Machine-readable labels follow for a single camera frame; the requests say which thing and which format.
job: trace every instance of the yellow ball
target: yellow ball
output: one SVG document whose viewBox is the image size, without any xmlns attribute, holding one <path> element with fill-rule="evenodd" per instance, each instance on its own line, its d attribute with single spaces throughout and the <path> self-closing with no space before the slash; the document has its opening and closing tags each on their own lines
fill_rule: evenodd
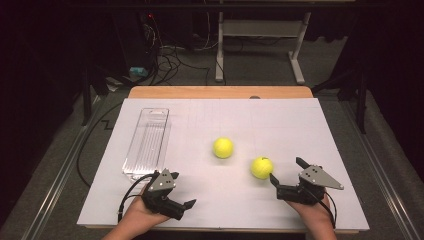
<svg viewBox="0 0 424 240">
<path fill-rule="evenodd" d="M 250 165 L 250 171 L 259 179 L 267 179 L 274 170 L 274 165 L 267 157 L 258 157 Z"/>
<path fill-rule="evenodd" d="M 228 158 L 233 153 L 233 143 L 226 137 L 220 137 L 213 143 L 213 153 L 219 158 Z"/>
</svg>

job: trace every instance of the human hand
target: human hand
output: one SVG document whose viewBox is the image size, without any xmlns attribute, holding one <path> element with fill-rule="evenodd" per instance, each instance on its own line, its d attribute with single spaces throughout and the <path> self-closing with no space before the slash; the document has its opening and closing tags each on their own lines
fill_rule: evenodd
<svg viewBox="0 0 424 240">
<path fill-rule="evenodd" d="M 290 201 L 286 202 L 299 213 L 300 218 L 315 240 L 337 239 L 331 223 L 330 214 L 319 203 L 311 206 Z M 330 201 L 327 195 L 324 194 L 322 202 L 330 208 Z"/>
<path fill-rule="evenodd" d="M 144 188 L 141 190 L 139 194 L 140 196 L 143 194 Z M 169 219 L 169 217 L 160 213 L 152 213 L 144 205 L 140 196 L 134 197 L 122 220 L 103 238 L 103 240 L 133 239 L 136 236 L 147 232 L 155 225 L 163 223 Z"/>
</svg>

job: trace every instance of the white table surface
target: white table surface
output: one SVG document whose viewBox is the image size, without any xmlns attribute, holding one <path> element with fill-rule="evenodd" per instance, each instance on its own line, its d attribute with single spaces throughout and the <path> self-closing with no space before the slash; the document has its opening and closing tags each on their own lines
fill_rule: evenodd
<svg viewBox="0 0 424 240">
<path fill-rule="evenodd" d="M 178 221 L 157 229 L 302 232 L 297 213 L 276 199 L 269 179 L 250 173 L 250 163 L 266 156 L 280 184 L 296 185 L 303 158 L 344 185 L 327 189 L 337 206 L 338 231 L 369 226 L 317 99 L 126 99 L 97 170 L 77 224 L 112 227 L 131 186 L 122 174 L 141 109 L 168 108 L 171 132 L 164 167 L 179 172 L 170 199 L 197 199 Z M 220 136 L 233 140 L 234 152 L 218 159 L 212 144 Z"/>
</svg>

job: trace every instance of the cable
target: cable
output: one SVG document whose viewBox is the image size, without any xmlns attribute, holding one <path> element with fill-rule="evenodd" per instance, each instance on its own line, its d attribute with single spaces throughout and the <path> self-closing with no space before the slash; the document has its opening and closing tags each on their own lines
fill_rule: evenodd
<svg viewBox="0 0 424 240">
<path fill-rule="evenodd" d="M 309 191 L 307 188 L 302 187 L 303 190 L 305 190 L 306 193 L 308 193 L 311 197 L 313 197 L 321 206 L 323 206 L 325 208 L 325 210 L 327 210 L 327 212 L 330 214 L 330 220 L 331 220 L 331 224 L 333 225 L 333 228 L 336 228 L 336 219 L 333 216 L 333 213 L 331 212 L 330 208 L 325 205 L 325 203 L 323 203 L 320 199 L 318 199 L 313 193 L 311 193 L 311 191 Z"/>
<path fill-rule="evenodd" d="M 144 176 L 140 177 L 139 179 L 137 179 L 137 181 L 135 181 L 135 182 L 133 183 L 133 185 L 131 185 L 131 187 L 128 189 L 127 193 L 125 193 L 124 197 L 122 198 L 121 205 L 119 205 L 119 209 L 118 209 L 118 223 L 119 223 L 119 222 L 121 221 L 121 219 L 122 219 L 122 215 L 123 215 L 123 212 L 124 212 L 124 204 L 125 204 L 125 201 L 127 201 L 127 199 L 128 199 L 128 198 L 130 198 L 131 196 L 133 196 L 133 195 L 131 195 L 131 196 L 130 196 L 131 191 L 132 191 L 132 190 L 134 189 L 134 187 L 135 187 L 135 186 L 137 186 L 137 184 L 139 184 L 141 181 L 143 181 L 143 180 L 144 180 L 144 179 L 146 179 L 146 178 L 153 177 L 153 176 L 155 176 L 155 174 L 151 173 L 151 174 L 146 174 L 146 175 L 144 175 Z"/>
<path fill-rule="evenodd" d="M 121 105 L 122 104 L 122 102 L 120 102 L 120 103 L 118 103 L 118 104 L 116 104 L 115 106 L 113 106 L 112 108 L 110 108 L 108 111 L 106 111 L 98 120 L 97 120 L 97 122 L 93 125 L 93 127 L 90 129 L 90 132 L 88 133 L 88 135 L 87 135 L 87 137 L 84 139 L 84 141 L 83 141 L 83 143 L 82 143 L 82 147 L 80 148 L 80 150 L 79 150 L 79 152 L 78 152 L 78 156 L 77 156 L 77 163 L 76 163 L 76 165 L 77 165 L 77 173 L 78 173 L 78 176 L 81 178 L 81 180 L 83 181 L 83 183 L 88 187 L 88 188 L 90 188 L 91 187 L 91 184 L 89 184 L 88 183 L 88 181 L 84 178 L 84 176 L 82 176 L 82 173 L 81 173 L 81 169 L 80 169 L 80 157 L 81 157 L 81 153 L 82 153 L 82 151 L 83 151 L 83 149 L 84 149 L 84 147 L 85 147 L 85 145 L 86 145 L 86 143 L 87 143 L 87 141 L 88 141 L 88 138 L 90 137 L 90 135 L 91 135 L 91 133 L 93 132 L 93 130 L 96 128 L 96 126 L 97 126 L 97 124 L 99 124 L 99 122 L 101 121 L 101 120 L 103 120 L 103 118 L 107 115 L 107 114 L 109 114 L 113 109 L 115 109 L 115 108 L 117 108 L 119 105 Z"/>
<path fill-rule="evenodd" d="M 328 194 L 327 192 L 325 192 L 325 194 L 330 198 L 331 202 L 333 203 L 334 206 L 334 223 L 337 221 L 337 208 L 336 208 L 336 203 L 334 203 L 333 198 L 330 196 L 330 194 Z"/>
</svg>

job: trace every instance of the clear plastic container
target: clear plastic container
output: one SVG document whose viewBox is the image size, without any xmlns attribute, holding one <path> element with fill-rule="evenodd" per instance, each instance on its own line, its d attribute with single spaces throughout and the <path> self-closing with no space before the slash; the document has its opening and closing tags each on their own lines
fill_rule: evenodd
<svg viewBox="0 0 424 240">
<path fill-rule="evenodd" d="M 155 170 L 162 171 L 170 130 L 169 109 L 144 108 L 141 110 L 122 167 L 122 172 L 131 181 L 153 173 Z"/>
</svg>

